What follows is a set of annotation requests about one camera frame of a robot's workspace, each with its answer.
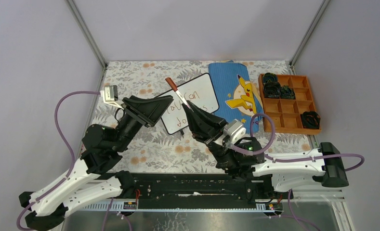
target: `orange storage tray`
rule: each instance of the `orange storage tray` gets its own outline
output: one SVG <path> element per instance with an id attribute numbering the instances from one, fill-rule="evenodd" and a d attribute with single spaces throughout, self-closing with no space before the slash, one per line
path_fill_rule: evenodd
<path id="1" fill-rule="evenodd" d="M 307 111 L 317 112 L 307 76 L 277 75 L 281 86 L 288 85 L 295 91 L 295 100 L 265 98 L 262 76 L 263 74 L 259 75 L 258 82 L 263 111 L 274 121 L 275 132 L 306 135 L 317 135 L 321 132 L 321 126 L 319 129 L 308 129 L 302 126 L 300 114 Z M 263 130 L 271 132 L 271 125 L 265 118 Z"/>

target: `metal corner post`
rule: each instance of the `metal corner post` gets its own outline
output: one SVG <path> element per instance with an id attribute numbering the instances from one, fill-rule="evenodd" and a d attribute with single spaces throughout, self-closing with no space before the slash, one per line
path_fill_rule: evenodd
<path id="1" fill-rule="evenodd" d="M 319 9 L 316 12 L 316 15 L 313 18 L 313 21 L 310 23 L 309 28 L 306 31 L 306 34 L 304 35 L 301 43 L 299 44 L 298 49 L 296 50 L 295 54 L 290 59 L 289 65 L 292 67 L 296 64 L 300 54 L 302 53 L 303 48 L 306 46 L 307 42 L 309 41 L 310 37 L 313 34 L 314 29 L 318 25 L 320 19 L 322 18 L 324 12 L 326 11 L 329 3 L 331 0 L 323 0 L 322 4 L 320 5 Z"/>
<path id="2" fill-rule="evenodd" d="M 88 29 L 88 26 L 85 23 L 85 20 L 83 20 L 82 15 L 80 14 L 80 11 L 78 7 L 75 4 L 74 0 L 65 0 L 67 3 L 70 11 L 72 12 L 75 21 L 77 22 L 78 26 L 80 27 L 83 35 L 85 36 L 87 42 L 89 43 L 89 46 L 91 47 L 93 53 L 95 54 L 98 62 L 103 68 L 106 68 L 106 60 L 103 57 L 98 45 L 96 44 L 95 40 L 93 39 L 93 36 L 91 32 Z"/>

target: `patterned table mat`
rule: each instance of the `patterned table mat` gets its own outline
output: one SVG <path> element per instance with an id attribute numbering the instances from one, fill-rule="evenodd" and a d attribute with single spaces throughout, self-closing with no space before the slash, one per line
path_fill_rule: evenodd
<path id="1" fill-rule="evenodd" d="M 131 95 L 154 98 L 170 89 L 165 78 L 171 77 L 179 85 L 208 72 L 208 64 L 213 62 L 110 62 L 102 87 L 108 84 L 117 85 L 119 99 Z M 247 66 L 249 78 L 256 86 L 260 73 L 288 73 L 285 61 L 237 61 L 237 63 Z M 113 117 L 115 110 L 115 107 L 103 103 L 99 98 L 92 124 L 115 127 L 116 120 Z M 223 173 L 222 170 L 215 168 L 216 161 L 206 146 L 195 141 L 188 128 L 183 131 L 183 136 L 179 132 L 169 135 L 161 121 L 152 128 L 143 127 L 128 146 L 128 150 L 122 153 L 122 160 L 110 172 L 128 170 L 151 173 Z M 270 133 L 263 131 L 262 122 L 259 123 L 259 132 L 255 133 L 255 137 L 262 146 L 268 143 Z M 275 141 L 268 152 L 290 153 L 309 149 L 306 135 L 276 133 Z"/>

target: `white wall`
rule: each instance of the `white wall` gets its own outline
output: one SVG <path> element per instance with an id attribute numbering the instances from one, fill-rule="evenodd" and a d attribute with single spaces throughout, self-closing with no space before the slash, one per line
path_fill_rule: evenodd
<path id="1" fill-rule="evenodd" d="M 107 61 L 289 60 L 322 0 L 75 2 Z"/>
<path id="2" fill-rule="evenodd" d="M 366 157 L 343 192 L 356 230 L 380 230 L 380 0 L 331 1 L 296 71 L 309 77 L 320 141 Z"/>
<path id="3" fill-rule="evenodd" d="M 0 0 L 0 231 L 17 230 L 18 195 L 63 173 L 69 153 L 56 132 L 58 100 L 95 90 L 101 67 L 65 1 Z M 76 150 L 92 96 L 63 103 L 59 122 Z"/>

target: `yellow cartoon character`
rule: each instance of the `yellow cartoon character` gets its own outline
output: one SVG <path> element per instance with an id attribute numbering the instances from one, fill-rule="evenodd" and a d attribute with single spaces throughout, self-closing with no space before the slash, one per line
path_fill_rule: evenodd
<path id="1" fill-rule="evenodd" d="M 256 106 L 254 100 L 254 86 L 251 82 L 245 80 L 238 75 L 239 86 L 235 89 L 233 100 L 225 101 L 232 109 L 238 109 L 240 112 L 252 116 L 256 114 Z"/>

